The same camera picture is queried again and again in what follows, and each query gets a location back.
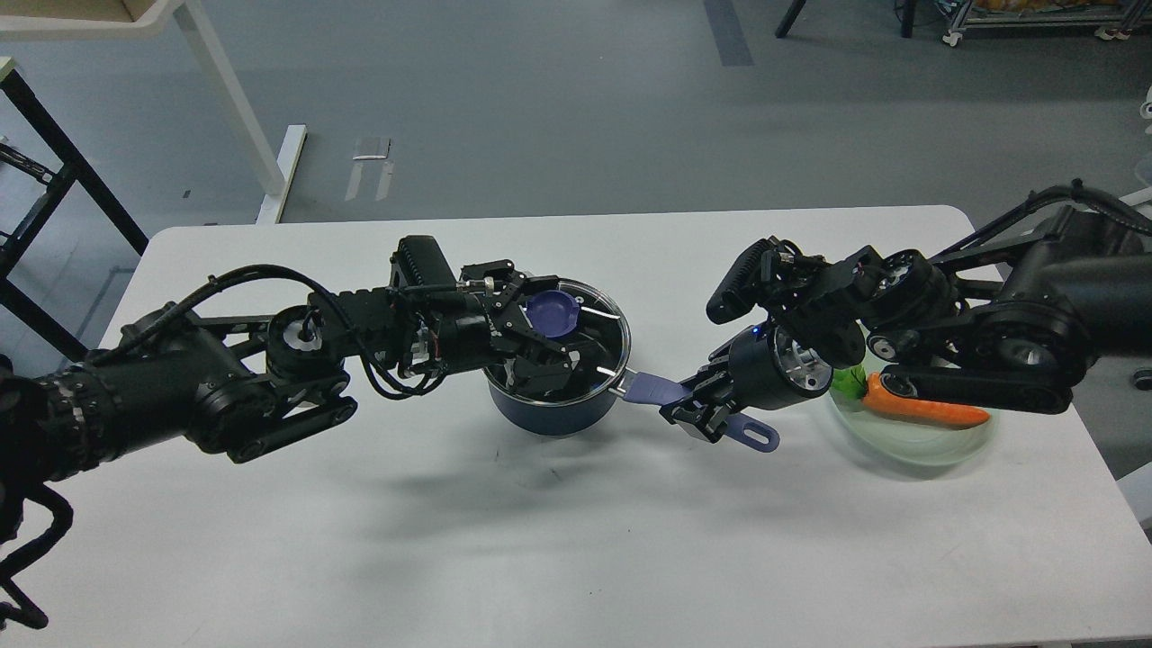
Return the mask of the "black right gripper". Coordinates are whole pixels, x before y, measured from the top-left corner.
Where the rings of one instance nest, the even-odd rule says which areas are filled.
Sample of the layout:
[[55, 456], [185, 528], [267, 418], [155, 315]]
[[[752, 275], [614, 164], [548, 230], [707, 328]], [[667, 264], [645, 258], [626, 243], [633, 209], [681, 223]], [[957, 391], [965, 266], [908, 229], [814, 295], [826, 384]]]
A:
[[781, 410], [823, 397], [833, 380], [833, 367], [795, 341], [785, 327], [742, 329], [711, 360], [720, 368], [703, 366], [679, 382], [687, 393], [659, 412], [691, 437], [713, 444], [727, 437], [745, 446], [765, 446], [766, 424], [734, 410], [735, 401], [742, 407]]

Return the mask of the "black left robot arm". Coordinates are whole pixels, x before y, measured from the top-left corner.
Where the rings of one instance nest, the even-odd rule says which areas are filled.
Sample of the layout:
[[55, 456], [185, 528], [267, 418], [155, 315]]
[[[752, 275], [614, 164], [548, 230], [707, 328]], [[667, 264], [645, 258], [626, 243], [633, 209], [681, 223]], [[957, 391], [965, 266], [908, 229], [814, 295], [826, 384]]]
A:
[[510, 261], [456, 274], [435, 238], [401, 238], [391, 281], [331, 292], [276, 264], [210, 276], [91, 351], [65, 372], [24, 378], [3, 361], [3, 542], [26, 503], [52, 517], [40, 536], [3, 558], [3, 621], [41, 630], [47, 616], [15, 583], [73, 525], [50, 484], [157, 443], [183, 437], [234, 464], [290, 446], [351, 419], [347, 357], [378, 395], [425, 395], [450, 374], [506, 366], [513, 390], [545, 395], [573, 380], [590, 342], [575, 325], [536, 323], [530, 302], [558, 276]]

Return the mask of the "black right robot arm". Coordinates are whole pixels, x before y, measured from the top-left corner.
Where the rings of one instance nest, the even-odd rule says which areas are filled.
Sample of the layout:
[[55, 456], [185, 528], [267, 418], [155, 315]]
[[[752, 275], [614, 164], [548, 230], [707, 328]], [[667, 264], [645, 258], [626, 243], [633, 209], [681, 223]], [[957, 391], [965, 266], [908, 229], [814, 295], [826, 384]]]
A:
[[717, 324], [760, 307], [676, 384], [668, 422], [714, 443], [746, 409], [813, 401], [833, 374], [880, 357], [877, 389], [900, 404], [1058, 414], [1099, 357], [1149, 356], [1149, 216], [1074, 180], [934, 256], [874, 247], [839, 262], [761, 238], [705, 311]]

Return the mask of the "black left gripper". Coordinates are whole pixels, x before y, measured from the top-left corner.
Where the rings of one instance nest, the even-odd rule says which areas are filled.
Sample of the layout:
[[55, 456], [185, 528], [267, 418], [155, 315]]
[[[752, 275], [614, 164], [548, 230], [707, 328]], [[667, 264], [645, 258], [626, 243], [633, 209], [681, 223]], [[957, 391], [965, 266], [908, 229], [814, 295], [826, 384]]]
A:
[[492, 325], [503, 312], [544, 291], [558, 291], [560, 276], [528, 274], [510, 259], [465, 264], [463, 282], [423, 287], [429, 359], [424, 372], [473, 372], [490, 366], [490, 380], [526, 401], [558, 398], [571, 385], [576, 361], [563, 344], [535, 332], [522, 316]]

